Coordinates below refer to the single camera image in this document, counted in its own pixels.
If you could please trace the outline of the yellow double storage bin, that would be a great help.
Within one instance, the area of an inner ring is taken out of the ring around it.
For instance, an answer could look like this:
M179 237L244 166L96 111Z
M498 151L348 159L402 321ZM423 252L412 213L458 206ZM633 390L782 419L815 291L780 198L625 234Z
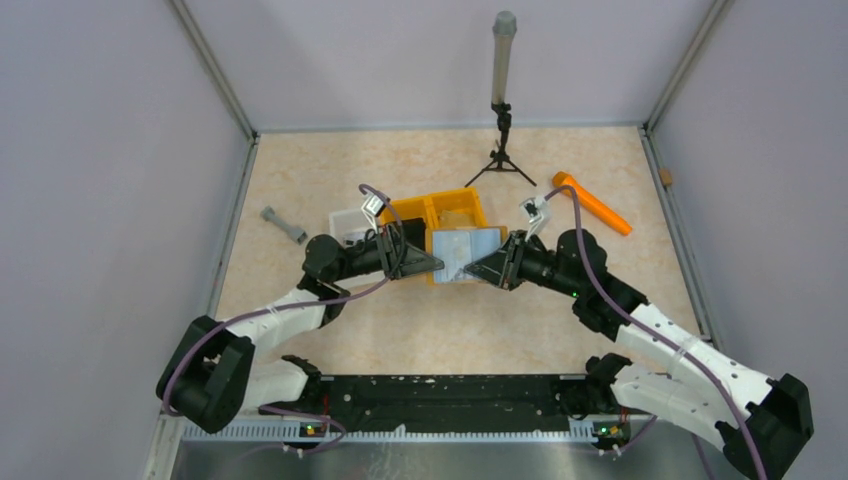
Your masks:
M486 227L488 221L477 190L465 187L456 190L436 192L427 195L392 200L391 205L403 219L422 217L430 230L440 229L438 216L442 210L457 210L473 213L477 227Z

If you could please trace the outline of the white storage bin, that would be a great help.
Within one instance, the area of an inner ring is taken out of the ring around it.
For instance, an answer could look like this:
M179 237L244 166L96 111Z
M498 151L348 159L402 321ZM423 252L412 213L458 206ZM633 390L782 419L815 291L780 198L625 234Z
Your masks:
M354 246L364 239L370 224L359 209L348 209L331 212L328 215L329 234L343 247ZM384 278L382 270L370 274L354 276L337 282L337 285L347 289L366 288L378 283Z

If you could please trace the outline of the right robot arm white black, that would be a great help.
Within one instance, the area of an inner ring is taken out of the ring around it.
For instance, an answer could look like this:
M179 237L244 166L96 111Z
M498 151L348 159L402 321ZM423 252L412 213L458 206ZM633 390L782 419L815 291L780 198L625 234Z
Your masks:
M600 412L618 406L672 423L719 450L749 479L781 479L814 433L810 393L796 376L752 369L680 327L607 269L586 230L567 230L555 249L513 231L466 272L512 291L529 282L572 297L581 324L660 364L659 372L614 353L586 363L586 397Z

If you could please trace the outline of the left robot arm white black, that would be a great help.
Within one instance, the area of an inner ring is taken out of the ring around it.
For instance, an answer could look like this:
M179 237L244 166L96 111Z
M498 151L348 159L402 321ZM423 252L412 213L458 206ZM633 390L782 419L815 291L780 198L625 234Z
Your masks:
M431 273L444 263L407 240L403 230L370 230L353 246L331 235L308 241L300 282L287 294L254 311L219 321L193 320L156 386L163 411L183 416L207 433L217 433L241 411L285 402L297 413L319 404L316 369L293 356L261 366L258 359L285 341L335 320L355 294L340 287L353 277L382 272L391 280Z

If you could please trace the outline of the black item in bin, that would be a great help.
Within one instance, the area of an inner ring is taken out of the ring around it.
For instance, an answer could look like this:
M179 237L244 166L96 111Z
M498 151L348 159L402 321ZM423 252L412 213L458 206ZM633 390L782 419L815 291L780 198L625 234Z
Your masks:
M419 249L426 247L427 224L422 217L403 219L401 221L403 235L411 244Z

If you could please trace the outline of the black tripod stand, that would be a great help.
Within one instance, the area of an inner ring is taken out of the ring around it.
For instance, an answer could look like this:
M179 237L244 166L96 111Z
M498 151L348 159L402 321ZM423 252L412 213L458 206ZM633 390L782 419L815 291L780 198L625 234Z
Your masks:
M489 154L490 161L488 164L468 180L465 187L470 187L478 178L488 172L517 173L530 185L536 187L537 183L512 161L506 149L512 127L512 106L505 102L493 103L491 109L497 115L496 126L500 137L495 141L495 147Z

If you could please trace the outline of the orange toy microphone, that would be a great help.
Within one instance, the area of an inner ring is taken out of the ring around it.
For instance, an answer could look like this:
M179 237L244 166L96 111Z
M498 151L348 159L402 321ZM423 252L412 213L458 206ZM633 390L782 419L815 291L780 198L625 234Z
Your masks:
M632 232L631 225L613 209L585 189L571 174L560 171L551 179L552 186L570 186L577 193L579 204L605 225L620 235L628 236Z

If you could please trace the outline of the grey toy dumbbell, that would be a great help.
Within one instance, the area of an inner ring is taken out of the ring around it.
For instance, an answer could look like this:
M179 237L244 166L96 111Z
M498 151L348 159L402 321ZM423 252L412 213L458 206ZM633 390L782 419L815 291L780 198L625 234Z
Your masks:
M308 234L299 226L291 225L281 217L279 217L274 209L270 206L264 207L260 212L260 218L264 221L276 226L282 232L286 234L286 236L296 243L297 245L302 245L307 239Z

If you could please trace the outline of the small wooden block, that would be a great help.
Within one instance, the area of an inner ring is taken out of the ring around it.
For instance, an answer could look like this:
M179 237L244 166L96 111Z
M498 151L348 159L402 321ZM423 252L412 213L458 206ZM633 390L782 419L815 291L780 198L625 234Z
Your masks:
M673 176L668 168L660 168L658 170L658 176L664 188L668 188L673 184Z

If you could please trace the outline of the grey microphone on stand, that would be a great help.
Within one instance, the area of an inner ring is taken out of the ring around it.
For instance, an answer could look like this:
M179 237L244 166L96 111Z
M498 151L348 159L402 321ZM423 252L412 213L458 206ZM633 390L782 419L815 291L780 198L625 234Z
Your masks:
M515 14L507 10L498 12L492 31L494 36L494 61L491 103L500 105L505 102L512 44L517 33Z

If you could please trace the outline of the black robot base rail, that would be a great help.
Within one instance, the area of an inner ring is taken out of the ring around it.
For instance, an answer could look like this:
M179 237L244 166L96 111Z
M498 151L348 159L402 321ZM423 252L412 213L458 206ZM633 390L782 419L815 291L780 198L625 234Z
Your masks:
M552 439L615 450L632 438L626 410L582 375L320 376L299 399L260 412L299 418L303 440L335 434L318 417L341 424L348 440Z

